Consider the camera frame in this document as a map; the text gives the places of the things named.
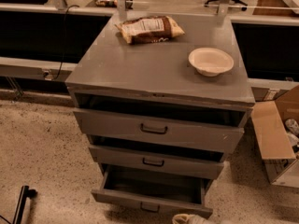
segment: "black cable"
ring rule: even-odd
[[[8,224],[11,224],[9,221],[7,221],[4,217],[2,217],[1,215],[0,215],[0,218],[2,218],[5,222],[7,222]]]
[[[67,31],[66,31],[66,15],[68,14],[68,11],[71,7],[79,7],[78,5],[72,5],[70,7],[67,8],[65,14],[64,14],[64,45],[63,45],[63,54],[62,54],[62,60],[60,62],[60,67],[58,70],[58,73],[56,75],[56,77],[53,79],[55,80],[56,78],[58,78],[58,76],[60,75],[60,72],[62,70],[63,67],[63,63],[64,63],[64,56],[65,56],[65,47],[66,47],[66,37],[67,37]]]

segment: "cabinet top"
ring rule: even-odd
[[[128,45],[115,24],[149,15],[172,17],[185,35],[155,44]],[[66,81],[78,89],[113,89],[189,96],[252,106],[254,97],[229,19],[212,15],[115,13]],[[190,52],[216,48],[235,66],[217,77],[204,77],[189,64]]]

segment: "gray metal cabinet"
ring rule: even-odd
[[[127,13],[128,19],[147,15]],[[66,84],[103,175],[93,190],[96,201],[209,217],[206,192],[242,137],[254,97],[229,21],[172,17],[185,36],[129,46],[114,26],[121,18],[113,15]],[[188,65],[186,54],[215,44],[236,66],[203,77]]]

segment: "gray metal surface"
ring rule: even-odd
[[[101,188],[92,191],[94,199],[98,202],[114,203],[154,213],[179,212],[187,209],[188,212],[195,212],[201,217],[208,218],[212,214],[212,209],[205,207],[205,189],[200,178],[195,181],[186,176],[148,173],[141,170],[137,172],[134,169],[124,169],[125,172],[113,174],[112,167],[107,167]],[[147,193],[144,193],[145,189],[140,185],[142,182],[145,187],[148,186],[148,182],[154,184],[155,188],[159,186],[161,197],[150,195],[155,189],[147,189]],[[168,187],[170,189],[176,187],[176,190],[181,189],[181,192],[179,195],[177,192],[173,195],[164,195],[169,193]]]
[[[65,81],[75,67],[75,63],[63,63],[60,75],[56,81]],[[60,63],[0,57],[0,76],[3,77],[44,80],[43,69],[49,69],[56,76],[60,69]]]
[[[159,44],[128,45],[121,37],[115,13],[66,83],[70,87],[147,91],[253,106],[254,98],[229,19],[217,16],[169,15],[185,35]],[[127,19],[153,15],[128,11]],[[204,77],[191,67],[190,52],[202,47],[222,49],[235,61],[232,71]]]
[[[120,113],[76,109],[83,133],[174,147],[190,147],[233,153],[243,135],[242,128],[173,119],[158,119]],[[141,129],[159,132],[145,132]]]
[[[224,167],[220,162],[184,158],[179,153],[174,156],[101,146],[90,147],[90,152],[98,163],[207,179],[217,179]]]

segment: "speckled floor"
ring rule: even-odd
[[[194,11],[195,1],[190,0],[185,9]],[[164,8],[173,9],[174,4],[176,0],[171,0]],[[181,4],[178,7],[185,11]],[[26,92],[12,103],[13,97],[12,91],[0,90],[1,216],[12,221],[21,187],[28,185],[38,194],[27,201],[26,224],[171,223],[173,214],[145,213],[93,199],[91,190],[99,187],[102,176],[87,149],[89,142],[78,128],[69,97]],[[210,220],[299,223],[299,189],[269,184],[251,125],[224,164],[206,194],[206,207],[214,210]]]

